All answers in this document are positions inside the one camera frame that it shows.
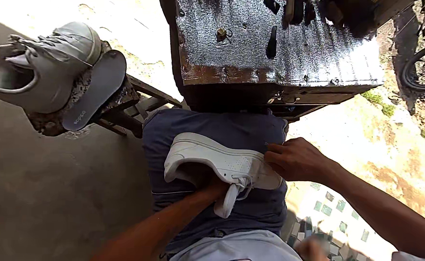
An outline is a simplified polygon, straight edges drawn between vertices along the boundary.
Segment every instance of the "shoelace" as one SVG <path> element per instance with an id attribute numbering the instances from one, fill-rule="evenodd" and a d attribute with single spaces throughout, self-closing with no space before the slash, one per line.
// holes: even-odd
<path id="1" fill-rule="evenodd" d="M 25 46 L 34 57 L 38 57 L 39 53 L 41 53 L 49 59 L 60 61 L 60 62 L 67 62 L 70 60 L 70 56 L 67 53 L 58 49 L 49 49 L 44 46 L 45 44 L 49 46 L 56 46 L 55 43 L 59 44 L 61 43 L 61 41 L 68 42 L 68 40 L 66 40 L 63 36 L 64 35 L 60 33 L 53 33 L 53 35 L 47 36 L 47 37 L 39 36 L 38 37 L 39 41 L 36 41 L 36 40 L 26 40 L 19 35 L 11 34 L 8 39 L 8 42 L 11 44 L 21 44 Z M 64 56 L 65 58 L 64 59 L 56 58 L 52 55 L 52 53 L 56 53 L 59 56 Z M 74 57 L 74 58 L 89 66 L 92 66 L 91 64 L 86 63 L 82 61 L 81 59 L 78 59 L 77 57 Z"/>
<path id="2" fill-rule="evenodd" d="M 234 184 L 237 184 L 238 186 L 240 186 L 242 188 L 245 188 L 246 187 L 246 181 L 245 181 L 245 185 L 244 185 L 243 182 L 242 182 L 243 181 L 242 178 L 244 178 L 245 180 L 248 180 L 250 182 L 249 183 L 249 186 L 248 186 L 248 189 L 246 190 L 246 193 L 244 194 L 244 196 L 241 197 L 241 198 L 237 198 L 236 200 L 243 200 L 243 199 L 245 199 L 248 196 L 248 194 L 250 193 L 251 189 L 253 188 L 253 180 L 251 179 L 251 176 L 248 175 L 248 174 L 232 175 L 232 178 L 239 179 L 240 183 L 234 183 Z"/>

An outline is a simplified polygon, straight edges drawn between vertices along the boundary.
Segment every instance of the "light blue shirt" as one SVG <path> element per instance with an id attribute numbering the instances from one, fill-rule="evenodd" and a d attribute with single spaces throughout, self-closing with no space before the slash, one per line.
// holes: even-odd
<path id="1" fill-rule="evenodd" d="M 302 261 L 297 252 L 267 230 L 205 237 L 171 258 L 171 261 Z"/>

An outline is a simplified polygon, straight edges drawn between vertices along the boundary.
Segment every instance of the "metal sheet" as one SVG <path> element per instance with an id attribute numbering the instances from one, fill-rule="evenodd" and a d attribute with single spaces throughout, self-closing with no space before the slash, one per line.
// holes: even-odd
<path id="1" fill-rule="evenodd" d="M 315 20 L 284 30 L 285 2 L 277 2 L 281 8 L 275 15 L 262 0 L 177 0 L 184 84 L 383 84 L 375 37 L 356 39 L 349 28 L 327 24 L 315 0 Z M 277 55 L 269 59 L 266 47 L 273 26 L 278 26 Z M 218 28 L 232 36 L 217 42 Z"/>

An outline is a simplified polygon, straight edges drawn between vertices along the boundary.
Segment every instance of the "concrete floor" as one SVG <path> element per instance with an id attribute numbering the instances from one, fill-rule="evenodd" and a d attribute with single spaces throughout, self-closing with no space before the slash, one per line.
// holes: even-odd
<path id="1" fill-rule="evenodd" d="M 10 28 L 0 24 L 0 43 Z M 0 101 L 0 261 L 88 260 L 150 215 L 141 140 L 92 125 L 80 135 L 37 133 Z"/>

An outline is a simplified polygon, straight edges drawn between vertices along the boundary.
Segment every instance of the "wooden stool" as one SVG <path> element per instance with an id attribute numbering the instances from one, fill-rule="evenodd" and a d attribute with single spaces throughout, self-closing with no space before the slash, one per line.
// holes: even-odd
<path id="1" fill-rule="evenodd" d="M 110 44 L 102 41 L 101 54 L 109 50 L 111 50 Z M 58 136 L 67 132 L 61 125 L 63 115 L 79 101 L 89 87 L 91 72 L 92 68 L 88 68 L 74 81 L 71 97 L 61 110 L 48 114 L 25 111 L 37 132 L 45 136 Z M 168 94 L 126 74 L 122 86 L 100 107 L 89 121 L 89 124 L 96 123 L 124 136 L 126 132 L 123 128 L 126 128 L 135 137 L 142 138 L 142 123 L 134 117 L 141 115 L 145 119 L 148 116 L 147 111 L 158 109 L 168 103 L 182 107 L 178 100 Z"/>

